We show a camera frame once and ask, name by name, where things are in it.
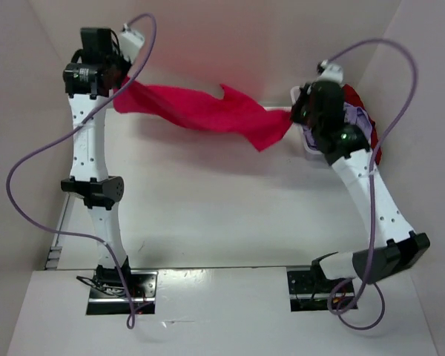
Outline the pink t shirt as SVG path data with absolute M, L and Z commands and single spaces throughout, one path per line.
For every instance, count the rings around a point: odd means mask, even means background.
M 200 90 L 125 83 L 128 88 L 113 101 L 118 113 L 146 113 L 190 130 L 239 134 L 258 151 L 279 142 L 292 125 L 288 111 L 267 110 L 227 85 L 220 86 L 223 96 L 218 99 Z

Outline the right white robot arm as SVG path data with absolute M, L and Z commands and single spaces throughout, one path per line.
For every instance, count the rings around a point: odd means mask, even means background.
M 341 278 L 374 284 L 413 267 L 430 247 L 392 199 L 377 166 L 375 124 L 362 105 L 350 104 L 346 89 L 327 78 L 291 89 L 291 121 L 301 125 L 306 148 L 323 156 L 346 186 L 369 235 L 365 250 L 313 260 L 310 282 L 318 291 Z

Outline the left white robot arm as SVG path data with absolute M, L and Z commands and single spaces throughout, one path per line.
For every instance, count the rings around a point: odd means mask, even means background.
M 82 48 L 63 71 L 73 128 L 73 164 L 61 189 L 80 197 L 93 223 L 98 245 L 95 275 L 85 282 L 112 297 L 128 294 L 133 278 L 122 244 L 118 207 L 124 193 L 121 177 L 111 176 L 105 161 L 105 112 L 92 111 L 103 105 L 110 91 L 122 83 L 128 69 L 116 34 L 107 27 L 83 27 Z

